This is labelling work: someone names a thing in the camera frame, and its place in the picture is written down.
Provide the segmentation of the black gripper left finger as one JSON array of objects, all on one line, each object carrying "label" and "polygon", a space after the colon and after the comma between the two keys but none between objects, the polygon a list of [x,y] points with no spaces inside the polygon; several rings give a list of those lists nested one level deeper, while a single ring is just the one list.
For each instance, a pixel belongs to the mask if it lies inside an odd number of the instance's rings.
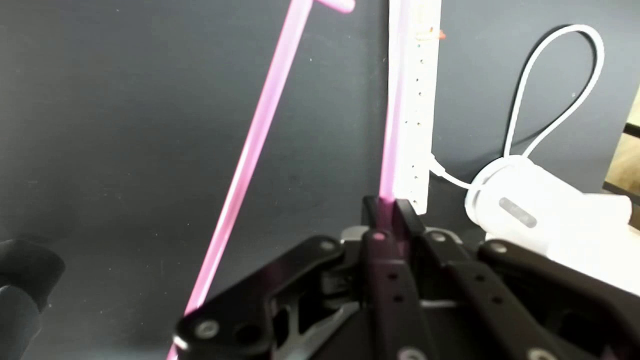
[{"label": "black gripper left finger", "polygon": [[407,200],[365,196],[362,218],[362,264],[375,360],[430,360],[432,349],[422,322],[412,275],[412,242],[422,237]]}]

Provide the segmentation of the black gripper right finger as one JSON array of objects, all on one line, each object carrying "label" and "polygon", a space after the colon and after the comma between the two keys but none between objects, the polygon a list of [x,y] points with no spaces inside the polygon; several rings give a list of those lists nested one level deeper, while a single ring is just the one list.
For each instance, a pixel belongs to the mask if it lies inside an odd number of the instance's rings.
[{"label": "black gripper right finger", "polygon": [[432,305],[442,360],[578,360],[579,350],[543,331],[500,276],[472,259],[452,232],[428,228],[407,200],[393,202],[420,303]]}]

